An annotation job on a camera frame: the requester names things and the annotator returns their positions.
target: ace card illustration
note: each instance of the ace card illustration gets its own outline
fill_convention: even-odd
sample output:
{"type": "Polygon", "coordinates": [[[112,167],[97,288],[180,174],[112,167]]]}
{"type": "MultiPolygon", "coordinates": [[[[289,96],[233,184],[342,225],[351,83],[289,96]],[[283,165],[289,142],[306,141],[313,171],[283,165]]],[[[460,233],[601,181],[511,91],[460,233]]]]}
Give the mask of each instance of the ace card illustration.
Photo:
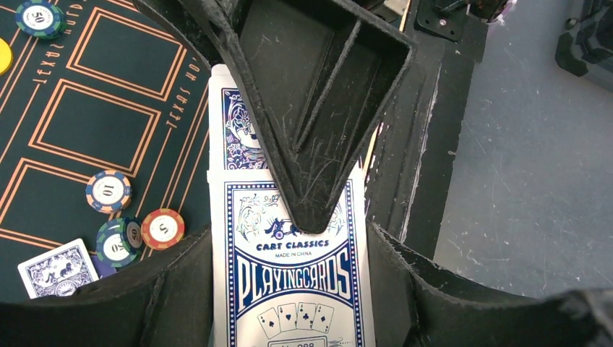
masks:
{"type": "Polygon", "coordinates": [[[315,316],[313,317],[311,329],[327,334],[327,332],[330,331],[333,315],[334,309],[332,307],[318,304],[315,309],[315,316]]]}
{"type": "Polygon", "coordinates": [[[257,315],[257,320],[260,321],[260,325],[262,326],[262,329],[269,340],[281,333],[279,316],[272,307],[266,312],[257,315]]]}
{"type": "Polygon", "coordinates": [[[296,329],[296,304],[284,304],[277,307],[281,331],[296,329]]]}
{"type": "Polygon", "coordinates": [[[17,266],[28,296],[70,296],[98,280],[83,240],[76,239],[17,266]]]}
{"type": "Polygon", "coordinates": [[[296,323],[297,329],[311,330],[311,324],[313,323],[313,317],[315,317],[316,304],[309,302],[301,302],[298,304],[298,322],[296,323]]]}

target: scratched black surface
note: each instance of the scratched black surface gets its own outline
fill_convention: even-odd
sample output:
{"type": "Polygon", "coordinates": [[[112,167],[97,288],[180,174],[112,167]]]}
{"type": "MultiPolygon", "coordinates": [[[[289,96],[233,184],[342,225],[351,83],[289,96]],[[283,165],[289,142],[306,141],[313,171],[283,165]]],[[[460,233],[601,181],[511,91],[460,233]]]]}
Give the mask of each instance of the scratched black surface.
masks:
{"type": "Polygon", "coordinates": [[[519,1],[475,68],[434,260],[543,297],[613,286],[613,94],[554,61],[569,1],[519,1]]]}
{"type": "MultiPolygon", "coordinates": [[[[1,5],[16,9],[20,2],[1,5]]],[[[180,210],[188,233],[210,222],[207,71],[129,1],[58,6],[70,33],[38,42],[17,34],[14,70],[0,77],[0,301],[27,299],[20,262],[76,238],[95,250],[108,215],[87,205],[83,179],[104,168],[124,166],[132,176],[123,215],[144,218],[170,207],[180,210]],[[83,68],[70,69],[77,60],[83,68]],[[58,86],[67,86],[61,98],[58,86]],[[33,136],[55,104],[44,134],[33,136]],[[63,150],[53,153],[37,139],[63,150]]],[[[10,42],[16,30],[14,14],[0,7],[0,37],[10,42]]]]}

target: black poker mat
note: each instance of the black poker mat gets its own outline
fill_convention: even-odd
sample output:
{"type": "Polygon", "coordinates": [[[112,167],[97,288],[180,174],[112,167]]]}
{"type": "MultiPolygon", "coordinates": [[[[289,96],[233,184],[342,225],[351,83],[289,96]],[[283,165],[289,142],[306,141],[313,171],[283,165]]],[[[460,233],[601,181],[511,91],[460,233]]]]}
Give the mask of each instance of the black poker mat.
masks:
{"type": "Polygon", "coordinates": [[[14,52],[0,77],[2,302],[27,299],[19,263],[76,238],[94,254],[110,218],[169,207],[188,234],[210,223],[208,71],[129,0],[52,0],[68,30],[51,41],[17,29],[21,2],[0,4],[0,37],[14,52]],[[104,169],[134,190],[113,215],[85,201],[104,169]]]}

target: purple poker chip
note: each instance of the purple poker chip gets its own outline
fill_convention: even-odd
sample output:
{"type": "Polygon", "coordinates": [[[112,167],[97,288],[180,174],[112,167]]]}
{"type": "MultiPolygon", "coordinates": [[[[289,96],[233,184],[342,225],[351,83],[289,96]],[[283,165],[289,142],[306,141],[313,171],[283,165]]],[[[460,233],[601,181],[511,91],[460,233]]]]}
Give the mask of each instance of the purple poker chip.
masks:
{"type": "Polygon", "coordinates": [[[98,273],[98,277],[105,278],[117,272],[116,268],[104,264],[98,259],[97,256],[92,255],[90,257],[92,258],[92,262],[94,263],[94,267],[96,269],[96,272],[98,273]]]}

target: blue border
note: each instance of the blue border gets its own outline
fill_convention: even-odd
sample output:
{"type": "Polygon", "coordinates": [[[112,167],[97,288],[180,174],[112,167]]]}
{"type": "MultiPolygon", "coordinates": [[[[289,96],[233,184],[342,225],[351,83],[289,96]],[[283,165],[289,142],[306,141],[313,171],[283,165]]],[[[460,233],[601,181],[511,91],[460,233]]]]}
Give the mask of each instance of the blue border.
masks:
{"type": "MultiPolygon", "coordinates": [[[[358,268],[358,260],[356,256],[356,237],[355,237],[355,225],[353,220],[355,215],[353,213],[353,204],[351,203],[351,198],[353,196],[351,180],[347,181],[345,185],[345,196],[346,196],[346,217],[347,217],[347,229],[348,229],[348,250],[350,254],[350,264],[351,264],[351,274],[352,274],[352,284],[353,284],[353,321],[355,322],[355,331],[356,331],[356,346],[362,347],[362,314],[361,314],[361,293],[360,293],[360,279],[359,279],[359,268],[358,268]]],[[[238,320],[238,316],[236,314],[236,306],[235,306],[235,296],[236,293],[234,291],[235,283],[234,283],[234,274],[233,274],[233,264],[236,263],[236,245],[234,244],[234,216],[232,201],[234,197],[234,191],[236,190],[270,190],[277,189],[277,186],[271,181],[251,181],[249,183],[244,182],[226,182],[225,190],[226,190],[226,274],[228,276],[227,281],[228,285],[226,286],[226,302],[228,302],[228,314],[226,315],[227,324],[227,333],[228,333],[228,346],[236,346],[236,321],[238,320]]],[[[242,312],[241,315],[249,311],[251,308],[247,309],[245,312],[242,312]]]]}

